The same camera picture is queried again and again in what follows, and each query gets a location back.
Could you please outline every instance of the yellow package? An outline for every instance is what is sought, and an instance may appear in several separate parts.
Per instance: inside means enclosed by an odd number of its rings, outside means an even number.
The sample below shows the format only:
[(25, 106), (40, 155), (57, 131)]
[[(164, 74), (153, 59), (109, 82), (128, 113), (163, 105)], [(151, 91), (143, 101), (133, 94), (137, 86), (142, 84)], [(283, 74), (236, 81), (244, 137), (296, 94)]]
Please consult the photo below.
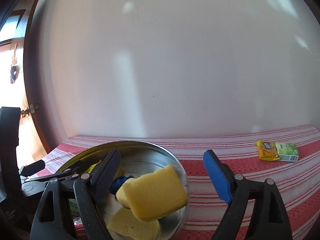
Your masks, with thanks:
[(259, 159), (264, 161), (277, 161), (280, 160), (278, 156), (276, 144), (273, 142), (257, 141), (256, 142)]

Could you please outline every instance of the red and white tablecloth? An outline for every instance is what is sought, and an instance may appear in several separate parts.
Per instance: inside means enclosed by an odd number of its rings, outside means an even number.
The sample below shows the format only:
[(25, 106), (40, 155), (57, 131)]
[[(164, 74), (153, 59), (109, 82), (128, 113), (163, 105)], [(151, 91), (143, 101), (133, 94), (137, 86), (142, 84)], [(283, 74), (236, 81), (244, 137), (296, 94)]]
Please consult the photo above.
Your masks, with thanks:
[[(37, 175), (52, 174), (80, 152), (103, 143), (129, 140), (72, 136), (43, 160), (46, 168)], [(190, 205), (186, 226), (179, 239), (207, 240), (217, 228), (227, 205), (218, 195), (204, 169), (203, 153), (212, 149), (234, 173), (247, 179), (264, 181), (272, 178), (284, 200), (293, 239), (302, 239), (316, 221), (320, 210), (320, 132), (310, 125), (241, 136), (204, 139), (136, 139), (158, 144), (172, 152), (182, 163), (189, 181)], [(297, 163), (266, 162), (258, 159), (257, 140), (285, 141), (298, 146)], [(249, 201), (238, 239), (243, 239), (250, 221), (253, 201)]]

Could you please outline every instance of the white wall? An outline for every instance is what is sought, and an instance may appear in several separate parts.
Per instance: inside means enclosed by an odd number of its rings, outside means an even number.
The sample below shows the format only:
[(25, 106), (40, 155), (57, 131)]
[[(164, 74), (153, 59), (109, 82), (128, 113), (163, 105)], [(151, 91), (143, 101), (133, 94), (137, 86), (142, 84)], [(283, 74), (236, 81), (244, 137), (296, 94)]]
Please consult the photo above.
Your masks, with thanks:
[(320, 128), (320, 27), (303, 0), (46, 0), (39, 28), (57, 143)]

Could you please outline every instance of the metal bowl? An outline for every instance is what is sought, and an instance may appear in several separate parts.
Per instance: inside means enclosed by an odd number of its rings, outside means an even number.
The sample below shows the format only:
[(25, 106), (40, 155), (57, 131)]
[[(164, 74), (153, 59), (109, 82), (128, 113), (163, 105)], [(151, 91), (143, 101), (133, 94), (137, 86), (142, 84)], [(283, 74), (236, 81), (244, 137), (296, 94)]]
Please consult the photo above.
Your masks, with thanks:
[[(181, 184), (189, 196), (187, 175), (181, 163), (172, 153), (152, 143), (138, 141), (119, 141), (107, 143), (80, 153), (77, 155), (77, 159), (83, 159), (86, 160), (86, 162), (90, 161), (90, 163), (94, 164), (99, 160), (103, 160), (106, 157), (105, 153), (109, 152), (109, 150), (118, 150), (121, 153), (121, 166), (124, 170), (125, 176), (132, 175), (137, 178), (143, 174), (154, 172), (155, 170), (171, 164), (177, 172)], [(69, 160), (64, 166), (69, 165), (70, 162), (71, 160)], [(107, 197), (98, 204), (99, 213), (106, 224), (108, 224), (112, 216), (121, 207), (122, 205), (112, 194), (107, 195)], [(157, 240), (167, 240), (177, 233), (183, 224), (184, 218), (187, 217), (187, 209), (188, 205), (170, 215), (159, 219), (161, 232), (157, 237)], [(114, 240), (128, 239), (114, 232), (110, 232), (110, 234)]]

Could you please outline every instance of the green box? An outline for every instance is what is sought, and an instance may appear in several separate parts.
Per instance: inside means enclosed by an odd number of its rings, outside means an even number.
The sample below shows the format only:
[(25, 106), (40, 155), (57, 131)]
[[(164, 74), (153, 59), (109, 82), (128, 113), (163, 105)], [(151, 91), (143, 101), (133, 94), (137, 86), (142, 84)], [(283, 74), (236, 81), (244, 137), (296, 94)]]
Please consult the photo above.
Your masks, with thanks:
[(296, 162), (299, 158), (298, 148), (293, 143), (276, 142), (276, 149), (280, 157), (280, 161)]

